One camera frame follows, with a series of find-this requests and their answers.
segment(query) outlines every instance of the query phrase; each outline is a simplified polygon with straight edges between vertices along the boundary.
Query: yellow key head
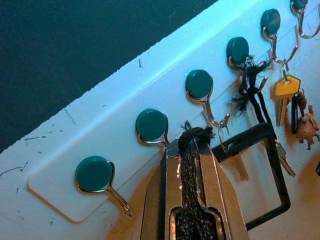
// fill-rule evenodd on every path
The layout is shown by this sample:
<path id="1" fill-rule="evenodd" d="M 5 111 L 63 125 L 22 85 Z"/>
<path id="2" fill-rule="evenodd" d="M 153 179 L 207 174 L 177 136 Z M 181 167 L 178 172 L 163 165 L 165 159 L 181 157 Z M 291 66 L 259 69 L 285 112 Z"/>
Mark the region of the yellow key head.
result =
<path id="1" fill-rule="evenodd" d="M 299 92 L 301 80 L 292 75 L 288 75 L 287 79 L 288 81 L 283 77 L 275 84 L 276 96 L 293 95 Z"/>

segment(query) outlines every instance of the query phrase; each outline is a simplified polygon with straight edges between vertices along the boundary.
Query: keychain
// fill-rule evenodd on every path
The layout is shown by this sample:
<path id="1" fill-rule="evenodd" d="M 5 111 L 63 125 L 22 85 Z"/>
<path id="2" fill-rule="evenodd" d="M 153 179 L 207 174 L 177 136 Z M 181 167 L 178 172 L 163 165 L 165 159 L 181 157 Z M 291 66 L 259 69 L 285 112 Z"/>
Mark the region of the keychain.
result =
<path id="1" fill-rule="evenodd" d="M 291 102 L 291 98 L 298 93 L 301 80 L 289 74 L 288 62 L 281 62 L 283 77 L 275 84 L 275 95 L 280 98 L 279 107 L 277 109 L 276 125 L 283 126 L 287 105 Z"/>
<path id="2" fill-rule="evenodd" d="M 317 137 L 320 142 L 320 136 L 316 133 L 319 131 L 318 124 L 314 120 L 314 110 L 313 106 L 308 106 L 309 113 L 304 113 L 307 107 L 307 99 L 304 92 L 298 92 L 292 97 L 291 106 L 291 132 L 295 134 L 299 143 L 303 144 L 304 140 L 308 143 L 308 150 L 311 149 L 311 145 L 314 144 L 313 137 Z M 301 117 L 298 119 L 298 108 L 301 113 Z"/>

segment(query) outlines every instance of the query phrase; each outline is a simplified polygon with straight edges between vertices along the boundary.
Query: key ring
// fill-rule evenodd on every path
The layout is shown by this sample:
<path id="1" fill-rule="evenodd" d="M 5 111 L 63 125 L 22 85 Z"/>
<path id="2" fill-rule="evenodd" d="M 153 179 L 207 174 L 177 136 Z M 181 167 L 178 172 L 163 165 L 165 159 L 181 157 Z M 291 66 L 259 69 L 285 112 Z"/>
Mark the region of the key ring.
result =
<path id="1" fill-rule="evenodd" d="M 224 119 L 222 119 L 221 121 L 220 121 L 220 124 L 219 124 L 219 126 L 218 126 L 218 136 L 219 136 L 219 140 L 220 140 L 220 145 L 221 145 L 221 148 L 222 148 L 222 150 L 225 152 L 225 153 L 227 153 L 229 150 L 230 150 L 230 148 L 232 147 L 232 143 L 230 143 L 230 144 L 228 144 L 228 147 L 226 147 L 225 145 L 224 145 L 224 142 L 223 142 L 223 140 L 222 140 L 222 137 L 221 137 L 221 129 L 222 129 L 222 127 L 221 126 L 223 126 L 225 123 L 224 123 Z M 228 129 L 228 126 L 227 125 L 225 125 L 225 128 L 226 128 L 226 132 L 227 132 L 227 134 L 228 134 L 228 139 L 230 138 L 230 134 L 229 134 L 229 129 Z"/>
<path id="2" fill-rule="evenodd" d="M 288 75 L 289 75 L 288 62 L 286 60 L 284 60 L 280 64 L 281 64 L 281 69 L 282 69 L 282 73 L 283 73 L 285 82 L 288 84 L 290 82 L 290 80 L 288 79 Z"/>

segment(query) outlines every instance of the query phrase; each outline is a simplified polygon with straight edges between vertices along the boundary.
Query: dark gray wall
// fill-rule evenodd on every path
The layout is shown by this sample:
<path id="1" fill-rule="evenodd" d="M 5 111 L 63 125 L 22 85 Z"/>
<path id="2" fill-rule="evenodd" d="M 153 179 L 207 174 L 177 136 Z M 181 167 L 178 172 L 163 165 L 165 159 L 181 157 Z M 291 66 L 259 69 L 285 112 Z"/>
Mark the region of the dark gray wall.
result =
<path id="1" fill-rule="evenodd" d="M 217 0 L 0 0 L 0 152 Z"/>

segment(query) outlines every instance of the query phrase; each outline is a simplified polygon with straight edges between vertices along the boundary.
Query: brown figurine keychain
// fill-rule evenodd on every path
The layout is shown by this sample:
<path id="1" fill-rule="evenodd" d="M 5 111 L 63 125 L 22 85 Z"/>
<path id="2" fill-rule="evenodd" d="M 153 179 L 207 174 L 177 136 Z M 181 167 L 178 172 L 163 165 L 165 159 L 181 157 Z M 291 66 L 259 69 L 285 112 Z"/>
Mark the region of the brown figurine keychain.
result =
<path id="1" fill-rule="evenodd" d="M 313 106 L 308 106 L 309 113 L 304 112 L 307 107 L 307 99 L 304 92 L 300 91 L 292 97 L 291 105 L 291 132 L 296 136 L 299 143 L 303 144 L 304 140 L 308 143 L 308 150 L 311 149 L 311 145 L 314 144 L 313 137 L 316 137 L 320 142 L 320 136 L 316 133 L 319 131 L 318 124 L 314 119 Z M 298 108 L 301 113 L 301 117 L 298 119 Z"/>

